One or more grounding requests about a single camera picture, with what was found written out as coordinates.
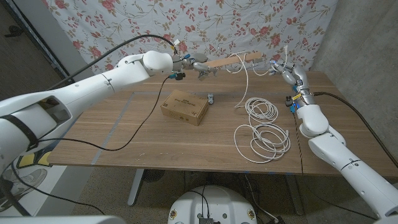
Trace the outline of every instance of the black strap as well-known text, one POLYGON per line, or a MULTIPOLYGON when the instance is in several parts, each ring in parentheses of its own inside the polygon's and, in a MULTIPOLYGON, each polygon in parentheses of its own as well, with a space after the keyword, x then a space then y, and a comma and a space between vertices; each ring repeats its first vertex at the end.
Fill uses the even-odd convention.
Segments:
POLYGON ((37 139, 36 135, 20 119, 18 119, 17 117, 15 117, 13 115, 4 115, 4 116, 1 116, 0 118, 8 120, 13 125, 17 126, 17 128, 19 128, 26 135, 26 137, 30 141, 29 146, 26 150, 27 152, 36 148, 39 145, 39 140, 37 139))

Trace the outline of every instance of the coiled white cable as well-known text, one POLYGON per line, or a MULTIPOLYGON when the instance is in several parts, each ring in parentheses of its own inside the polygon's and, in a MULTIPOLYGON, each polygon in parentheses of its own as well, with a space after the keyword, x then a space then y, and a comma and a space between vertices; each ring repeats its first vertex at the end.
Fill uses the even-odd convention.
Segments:
POLYGON ((236 149, 240 153, 241 156, 243 156, 245 159, 247 159, 250 162, 258 163, 258 164, 264 164, 276 159, 281 158, 289 149, 290 149, 290 139, 289 139, 289 131, 286 130, 284 131, 281 127, 279 127, 276 124, 273 124, 273 122, 277 119, 278 117, 278 109, 276 108, 275 105, 273 105, 270 101, 263 99, 263 98, 257 98, 253 97, 250 98, 246 101, 245 103, 245 109, 246 113, 249 115, 249 124, 242 124, 238 126, 235 129, 234 132, 234 142, 236 149), (260 109, 260 105, 264 105, 267 108, 267 111, 263 112, 263 110, 260 109), (251 119, 259 122, 260 124, 253 126, 251 124, 251 119), (236 132, 238 131, 239 128, 242 127, 249 127, 252 129, 253 132, 253 138, 250 141, 250 147, 253 150, 255 154, 258 156, 264 158, 264 161, 254 161, 252 159, 247 158, 243 153, 240 151, 238 147, 238 143, 236 141, 236 132), (276 134, 275 132, 272 131, 259 131, 259 128, 270 128, 275 131, 277 131, 276 134), (272 142, 271 140, 265 138, 263 134, 271 134, 275 136, 279 142, 272 142), (271 156, 265 156, 258 152, 257 150, 254 149, 253 147, 253 142, 257 144, 261 149, 263 149, 266 152, 271 152, 271 156))

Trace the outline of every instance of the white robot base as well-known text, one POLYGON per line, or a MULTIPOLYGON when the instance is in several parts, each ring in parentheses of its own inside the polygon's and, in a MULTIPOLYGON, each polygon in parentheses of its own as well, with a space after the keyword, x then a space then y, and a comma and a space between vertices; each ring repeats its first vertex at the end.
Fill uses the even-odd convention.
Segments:
POLYGON ((189 223, 256 224, 257 218, 253 206, 240 194, 226 187, 207 185, 186 192, 170 209, 168 224, 189 223), (202 192, 208 207, 205 199, 202 204, 202 192), (213 220, 206 219, 208 214, 213 220))

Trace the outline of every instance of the table leg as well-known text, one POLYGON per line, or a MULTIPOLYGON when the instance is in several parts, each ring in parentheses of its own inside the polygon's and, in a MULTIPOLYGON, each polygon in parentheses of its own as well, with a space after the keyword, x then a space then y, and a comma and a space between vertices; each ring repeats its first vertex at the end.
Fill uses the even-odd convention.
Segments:
POLYGON ((127 204, 129 206, 133 206, 136 203, 139 187, 141 185, 142 175, 144 174, 145 169, 137 169, 136 174, 134 175, 134 180, 132 181, 132 186, 130 190, 129 200, 127 204))
POLYGON ((290 196, 292 197, 294 212, 297 215, 304 215, 303 202, 300 196, 299 187, 297 185, 296 176, 285 175, 285 179, 289 188, 290 196))

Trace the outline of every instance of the blue component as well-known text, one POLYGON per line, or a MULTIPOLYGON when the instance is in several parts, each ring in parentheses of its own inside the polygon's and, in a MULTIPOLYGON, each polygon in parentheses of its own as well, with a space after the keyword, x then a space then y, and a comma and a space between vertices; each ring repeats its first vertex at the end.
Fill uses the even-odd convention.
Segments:
POLYGON ((292 113, 294 113, 295 112, 295 108, 294 108, 294 106, 292 105, 292 106, 290 106, 290 112, 292 112, 292 113))

